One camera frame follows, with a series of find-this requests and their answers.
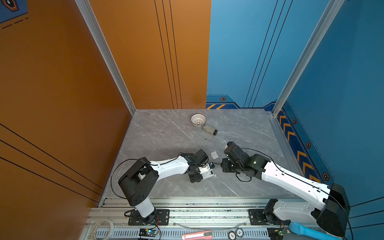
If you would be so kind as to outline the white air conditioner remote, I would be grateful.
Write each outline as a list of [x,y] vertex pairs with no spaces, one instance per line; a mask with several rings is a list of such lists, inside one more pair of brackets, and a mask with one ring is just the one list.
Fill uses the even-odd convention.
[[200,175],[202,176],[203,180],[215,176],[213,170],[210,167],[199,168],[199,169],[200,169]]

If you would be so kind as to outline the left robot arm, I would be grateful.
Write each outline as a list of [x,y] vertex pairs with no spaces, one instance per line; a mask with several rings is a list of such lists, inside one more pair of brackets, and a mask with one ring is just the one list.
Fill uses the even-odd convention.
[[157,221],[156,208],[150,200],[150,192],[157,182],[165,178],[187,174],[191,183],[198,183],[214,176],[209,157],[199,150],[195,154],[179,153],[174,159],[149,161],[143,157],[120,177],[118,184],[125,199],[146,224]]

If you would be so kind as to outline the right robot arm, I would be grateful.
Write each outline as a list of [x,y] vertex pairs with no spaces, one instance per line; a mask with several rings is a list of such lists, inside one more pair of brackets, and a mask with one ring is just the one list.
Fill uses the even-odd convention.
[[226,157],[221,166],[225,173],[245,174],[250,179],[275,184],[300,197],[300,201],[270,199],[263,210],[266,223],[317,224],[331,235],[346,235],[351,206],[341,185],[329,186],[306,179],[277,165],[271,157],[259,151],[249,156],[234,142],[227,143],[224,154]]

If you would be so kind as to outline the white battery cover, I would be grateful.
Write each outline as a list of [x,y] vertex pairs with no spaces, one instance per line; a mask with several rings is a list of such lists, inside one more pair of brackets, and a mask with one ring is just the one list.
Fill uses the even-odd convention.
[[215,160],[215,159],[218,159],[218,158],[219,158],[219,156],[218,156],[218,154],[217,154],[217,152],[216,152],[216,151],[214,151],[214,152],[212,152],[212,153],[211,153],[211,157],[212,157],[212,159],[213,159],[213,160]]

